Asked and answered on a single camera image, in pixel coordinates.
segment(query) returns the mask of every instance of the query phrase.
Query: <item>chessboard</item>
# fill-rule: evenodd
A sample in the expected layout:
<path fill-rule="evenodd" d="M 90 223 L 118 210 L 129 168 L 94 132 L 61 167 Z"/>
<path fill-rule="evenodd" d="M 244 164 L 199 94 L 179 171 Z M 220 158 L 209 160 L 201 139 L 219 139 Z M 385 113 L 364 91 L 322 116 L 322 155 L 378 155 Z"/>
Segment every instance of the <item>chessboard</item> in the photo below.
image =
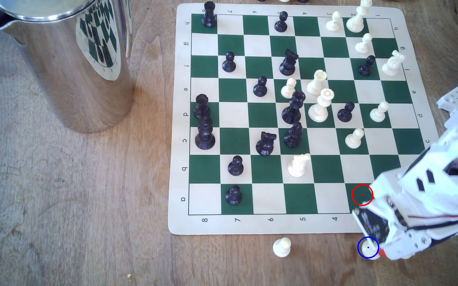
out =
<path fill-rule="evenodd" d="M 353 33 L 346 22 L 357 7 L 215 5 L 216 25 L 210 28 L 202 23 L 204 3 L 177 9 L 169 230 L 178 235 L 360 233 L 351 211 L 372 199 L 362 184 L 409 165 L 438 139 L 402 11 L 370 7 L 363 30 Z M 281 11 L 288 14 L 284 32 L 274 28 Z M 340 28 L 331 32 L 326 24 L 335 11 Z M 355 46 L 367 33 L 372 36 L 368 52 L 358 53 Z M 290 76 L 280 72 L 287 49 L 298 55 Z M 387 76 L 382 66 L 394 50 L 406 59 L 397 75 Z M 232 72 L 222 68 L 228 52 L 234 54 Z M 362 76 L 358 68 L 370 55 L 375 63 L 368 67 L 370 75 Z M 323 122 L 308 114 L 318 102 L 307 92 L 317 70 L 326 72 L 323 88 L 334 94 Z M 260 77 L 267 79 L 262 97 L 253 92 Z M 281 116 L 289 107 L 290 99 L 281 94 L 289 78 L 305 94 L 296 148 L 285 145 L 292 124 Z M 207 150 L 195 143 L 199 94 L 208 98 L 215 138 Z M 372 120 L 369 114 L 383 101 L 385 119 Z M 352 119 L 342 122 L 337 112 L 348 102 L 354 103 Z M 353 149 L 345 138 L 358 128 L 364 136 Z M 269 156 L 256 148 L 262 132 L 276 135 Z M 288 165 L 300 154 L 310 160 L 305 173 L 293 177 Z M 228 172 L 235 156 L 243 162 L 239 176 Z M 226 201 L 232 186 L 239 187 L 237 205 Z"/>

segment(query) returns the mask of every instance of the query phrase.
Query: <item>captured white pawn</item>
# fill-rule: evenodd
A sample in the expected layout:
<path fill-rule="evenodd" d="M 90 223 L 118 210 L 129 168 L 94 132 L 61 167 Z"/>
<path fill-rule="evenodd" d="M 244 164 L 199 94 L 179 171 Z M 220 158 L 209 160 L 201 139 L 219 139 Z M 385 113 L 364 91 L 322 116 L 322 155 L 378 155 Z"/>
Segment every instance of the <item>captured white pawn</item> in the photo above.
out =
<path fill-rule="evenodd" d="M 375 122 L 381 122 L 385 120 L 385 112 L 388 110 L 390 105 L 388 102 L 383 101 L 378 105 L 378 108 L 374 108 L 371 110 L 370 116 L 371 119 Z"/>
<path fill-rule="evenodd" d="M 353 131 L 353 134 L 346 136 L 346 145 L 352 149 L 360 147 L 363 135 L 363 129 L 356 128 L 355 131 Z"/>
<path fill-rule="evenodd" d="M 273 244 L 273 253 L 278 257 L 286 257 L 291 251 L 291 240 L 287 237 L 277 239 Z"/>
<path fill-rule="evenodd" d="M 355 50 L 358 53 L 368 53 L 368 46 L 371 43 L 371 41 L 372 41 L 372 36 L 369 33 L 363 35 L 361 42 L 356 44 Z"/>
<path fill-rule="evenodd" d="M 342 17 L 339 11 L 335 11 L 333 15 L 331 15 L 331 21 L 326 23 L 326 29 L 330 32 L 336 32 L 339 28 L 338 21 Z"/>
<path fill-rule="evenodd" d="M 280 90 L 280 94 L 282 94 L 285 98 L 292 98 L 293 93 L 295 92 L 296 80 L 292 77 L 288 79 L 285 85 Z"/>
<path fill-rule="evenodd" d="M 295 155 L 293 160 L 288 164 L 288 171 L 293 177 L 301 177 L 305 174 L 307 161 L 310 160 L 310 154 Z"/>

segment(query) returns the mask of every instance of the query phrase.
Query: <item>white pawn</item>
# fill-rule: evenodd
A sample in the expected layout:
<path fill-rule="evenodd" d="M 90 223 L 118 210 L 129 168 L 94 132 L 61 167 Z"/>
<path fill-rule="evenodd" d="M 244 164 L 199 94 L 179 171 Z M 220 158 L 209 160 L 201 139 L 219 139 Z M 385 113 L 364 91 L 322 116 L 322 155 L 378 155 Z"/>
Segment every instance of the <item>white pawn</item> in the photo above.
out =
<path fill-rule="evenodd" d="M 280 94 L 282 94 L 285 98 L 292 98 L 293 93 L 295 92 L 296 80 L 292 77 L 288 79 L 285 85 L 280 90 Z"/>
<path fill-rule="evenodd" d="M 388 102 L 383 101 L 378 105 L 378 108 L 374 108 L 371 110 L 371 119 L 375 122 L 381 122 L 385 120 L 385 112 L 388 110 L 390 105 Z"/>
<path fill-rule="evenodd" d="M 372 41 L 372 36 L 367 33 L 363 35 L 363 38 L 361 39 L 361 42 L 356 44 L 355 49 L 358 53 L 368 53 L 368 45 Z"/>
<path fill-rule="evenodd" d="M 338 30 L 339 24 L 338 21 L 342 17 L 339 11 L 335 11 L 331 16 L 331 21 L 326 23 L 326 29 L 330 32 L 336 32 Z"/>
<path fill-rule="evenodd" d="M 353 131 L 353 134 L 346 136 L 346 145 L 352 149 L 360 147 L 363 135 L 363 129 L 356 128 L 355 131 Z"/>
<path fill-rule="evenodd" d="M 399 53 L 397 50 L 393 50 L 391 52 L 392 56 L 388 59 L 388 61 L 383 65 L 381 70 L 385 73 L 387 76 L 395 76 L 397 75 L 398 68 L 404 62 L 406 59 L 405 55 L 402 55 Z"/>
<path fill-rule="evenodd" d="M 310 160 L 310 154 L 295 155 L 293 160 L 288 164 L 288 171 L 293 177 L 301 177 L 305 174 L 307 161 Z"/>
<path fill-rule="evenodd" d="M 309 117 L 315 122 L 323 122 L 328 118 L 328 110 L 331 100 L 335 94 L 329 88 L 323 88 L 321 95 L 318 97 L 318 102 L 309 108 Z"/>
<path fill-rule="evenodd" d="M 286 257 L 291 251 L 291 240 L 287 237 L 277 239 L 273 244 L 273 253 L 278 257 Z"/>
<path fill-rule="evenodd" d="M 314 79 L 307 84 L 307 91 L 309 94 L 317 96 L 323 89 L 323 81 L 326 80 L 326 72 L 323 70 L 316 70 L 314 73 Z"/>

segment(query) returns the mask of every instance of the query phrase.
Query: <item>white chess piece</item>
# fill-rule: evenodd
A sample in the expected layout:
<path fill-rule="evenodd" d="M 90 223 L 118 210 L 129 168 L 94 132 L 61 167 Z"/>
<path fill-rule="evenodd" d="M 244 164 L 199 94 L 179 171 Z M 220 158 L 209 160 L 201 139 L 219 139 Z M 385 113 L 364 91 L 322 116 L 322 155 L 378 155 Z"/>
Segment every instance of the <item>white chess piece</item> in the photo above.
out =
<path fill-rule="evenodd" d="M 404 60 L 406 59 L 406 56 L 402 55 L 397 50 L 393 50 L 391 54 L 392 56 L 388 59 L 388 61 L 381 68 L 381 70 L 383 70 L 383 72 L 387 76 L 397 75 L 398 68 L 400 67 L 402 62 L 404 62 Z"/>
<path fill-rule="evenodd" d="M 336 32 L 338 30 L 339 24 L 338 21 L 342 17 L 339 11 L 335 11 L 331 16 L 331 21 L 326 23 L 326 29 L 330 32 Z"/>
<path fill-rule="evenodd" d="M 273 244 L 273 253 L 278 257 L 286 257 L 291 251 L 291 240 L 287 237 L 277 239 Z"/>
<path fill-rule="evenodd" d="M 310 160 L 310 154 L 295 155 L 293 160 L 288 164 L 288 171 L 293 177 L 301 177 L 305 174 L 307 161 Z"/>
<path fill-rule="evenodd" d="M 352 149 L 360 147 L 363 135 L 363 129 L 356 128 L 355 131 L 353 131 L 353 134 L 346 136 L 346 145 Z"/>
<path fill-rule="evenodd" d="M 317 96 L 323 89 L 323 81 L 326 80 L 326 72 L 323 70 L 316 70 L 314 79 L 307 84 L 307 91 L 309 94 Z"/>
<path fill-rule="evenodd" d="M 326 107 L 329 107 L 331 100 L 335 94 L 333 90 L 329 88 L 323 88 L 321 95 L 318 97 L 318 102 L 309 108 L 309 117 L 315 122 L 323 122 L 328 118 L 328 111 Z"/>
<path fill-rule="evenodd" d="M 381 122 L 385 119 L 385 112 L 388 110 L 390 105 L 388 102 L 383 101 L 379 104 L 378 108 L 374 108 L 371 110 L 370 116 L 371 119 L 375 122 Z"/>
<path fill-rule="evenodd" d="M 356 44 L 355 50 L 358 53 L 368 53 L 368 46 L 371 43 L 371 41 L 372 41 L 372 36 L 369 33 L 363 35 L 361 42 Z"/>
<path fill-rule="evenodd" d="M 356 8 L 356 15 L 347 20 L 346 27 L 353 33 L 359 33 L 363 30 L 363 16 L 366 16 L 368 9 L 372 6 L 372 0 L 361 0 L 360 6 Z"/>
<path fill-rule="evenodd" d="M 292 77 L 288 78 L 288 81 L 280 90 L 280 94 L 282 94 L 285 98 L 292 98 L 293 93 L 295 92 L 296 80 Z"/>

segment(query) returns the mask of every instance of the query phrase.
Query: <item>green square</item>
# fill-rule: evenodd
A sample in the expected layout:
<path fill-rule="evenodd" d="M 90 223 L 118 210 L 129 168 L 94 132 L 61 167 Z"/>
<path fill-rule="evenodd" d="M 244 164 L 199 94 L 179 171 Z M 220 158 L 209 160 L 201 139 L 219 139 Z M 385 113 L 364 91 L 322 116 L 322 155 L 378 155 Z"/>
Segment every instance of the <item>green square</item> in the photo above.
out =
<path fill-rule="evenodd" d="M 251 155 L 250 159 L 253 184 L 282 183 L 280 155 Z"/>
<path fill-rule="evenodd" d="M 381 81 L 388 103 L 413 103 L 407 81 Z"/>
<path fill-rule="evenodd" d="M 419 155 L 425 149 L 420 129 L 393 129 L 399 154 Z"/>
<path fill-rule="evenodd" d="M 378 103 L 360 103 L 359 105 L 364 128 L 391 128 L 388 112 L 385 112 L 385 119 L 381 122 L 371 119 L 371 111 L 374 108 L 378 108 Z"/>
<path fill-rule="evenodd" d="M 391 57 L 393 50 L 398 50 L 395 38 L 372 39 L 372 48 L 374 49 L 374 56 L 377 59 L 388 59 Z"/>
<path fill-rule="evenodd" d="M 363 30 L 361 30 L 361 32 L 359 32 L 359 33 L 353 33 L 353 32 L 351 32 L 350 30 L 347 29 L 347 27 L 346 27 L 347 20 L 349 20 L 349 18 L 342 18 L 342 22 L 343 22 L 343 25 L 344 25 L 344 31 L 346 32 L 346 37 L 358 37 L 358 38 L 361 38 L 361 37 L 363 37 L 363 35 L 368 33 L 367 19 L 365 19 L 365 18 L 363 19 Z"/>
<path fill-rule="evenodd" d="M 280 141 L 280 153 L 286 155 L 300 155 L 310 153 L 309 137 L 307 136 L 307 128 L 303 126 L 303 133 L 300 138 L 300 145 L 296 148 L 290 148 L 285 145 L 284 137 L 287 135 L 289 128 L 279 128 L 277 141 Z"/>
<path fill-rule="evenodd" d="M 226 55 L 228 51 L 232 51 L 234 55 L 245 55 L 243 35 L 218 36 L 218 55 Z"/>
<path fill-rule="evenodd" d="M 208 102 L 210 107 L 210 118 L 213 120 L 213 127 L 219 127 L 218 119 L 218 102 Z M 199 119 L 192 114 L 195 108 L 195 102 L 190 102 L 190 127 L 199 127 Z"/>
<path fill-rule="evenodd" d="M 338 141 L 338 149 L 340 150 L 340 154 L 342 154 L 342 155 L 347 155 L 347 154 L 364 155 L 364 154 L 368 154 L 367 141 L 365 139 L 365 136 L 363 136 L 362 139 L 361 139 L 360 147 L 358 147 L 356 149 L 349 148 L 346 145 L 346 137 L 349 134 L 352 134 L 354 131 L 355 131 L 354 128 L 337 128 L 337 141 Z"/>
<path fill-rule="evenodd" d="M 192 33 L 217 34 L 217 25 L 211 28 L 204 26 L 201 22 L 203 17 L 204 14 L 192 14 Z"/>
<path fill-rule="evenodd" d="M 312 172 L 315 183 L 343 183 L 340 155 L 312 155 Z"/>
<path fill-rule="evenodd" d="M 328 80 L 328 86 L 335 97 L 332 103 L 347 103 L 349 101 L 358 103 L 358 96 L 356 96 L 356 88 L 354 81 L 332 81 Z"/>
<path fill-rule="evenodd" d="M 312 80 L 316 70 L 326 70 L 322 57 L 300 57 L 298 58 L 298 66 L 300 67 L 301 79 Z"/>
<path fill-rule="evenodd" d="M 382 172 L 400 168 L 398 155 L 370 155 L 372 172 L 376 179 Z"/>
<path fill-rule="evenodd" d="M 371 65 L 371 74 L 369 76 L 363 76 L 358 73 L 358 67 L 365 64 L 365 59 L 351 59 L 351 67 L 353 69 L 353 76 L 355 80 L 368 80 L 368 81 L 378 81 L 379 80 L 379 71 L 378 71 L 378 64 L 374 62 Z"/>
<path fill-rule="evenodd" d="M 271 57 L 267 56 L 245 56 L 245 68 L 247 78 L 273 78 L 273 67 Z"/>
<path fill-rule="evenodd" d="M 277 128 L 275 103 L 248 103 L 248 127 Z"/>
<path fill-rule="evenodd" d="M 190 184 L 220 184 L 220 155 L 190 155 Z"/>
<path fill-rule="evenodd" d="M 321 37 L 324 57 L 349 57 L 346 38 Z"/>
<path fill-rule="evenodd" d="M 287 214 L 316 214 L 314 184 L 284 184 L 285 212 Z"/>
<path fill-rule="evenodd" d="M 254 204 L 252 200 L 252 185 L 251 184 L 238 184 L 241 191 L 241 202 L 238 205 L 230 205 L 226 201 L 226 193 L 233 184 L 220 185 L 220 199 L 222 201 L 223 215 L 238 215 L 238 214 L 254 214 Z"/>
<path fill-rule="evenodd" d="M 306 120 L 307 120 L 307 127 L 309 128 L 335 128 L 335 122 L 333 120 L 333 111 L 331 109 L 331 105 L 326 107 L 328 111 L 328 118 L 323 122 L 315 122 L 314 120 L 310 119 L 309 116 L 309 108 L 314 105 L 314 103 L 304 103 Z"/>
<path fill-rule="evenodd" d="M 317 17 L 293 17 L 294 34 L 296 36 L 319 37 Z"/>
<path fill-rule="evenodd" d="M 285 50 L 290 49 L 296 53 L 295 37 L 270 36 L 271 56 L 284 57 Z"/>
<path fill-rule="evenodd" d="M 220 154 L 250 154 L 248 128 L 220 128 Z"/>
<path fill-rule="evenodd" d="M 193 55 L 190 62 L 190 77 L 218 77 L 218 57 Z"/>
<path fill-rule="evenodd" d="M 244 35 L 269 35 L 268 16 L 244 15 Z"/>
<path fill-rule="evenodd" d="M 247 102 L 247 81 L 244 78 L 219 78 L 219 102 Z"/>

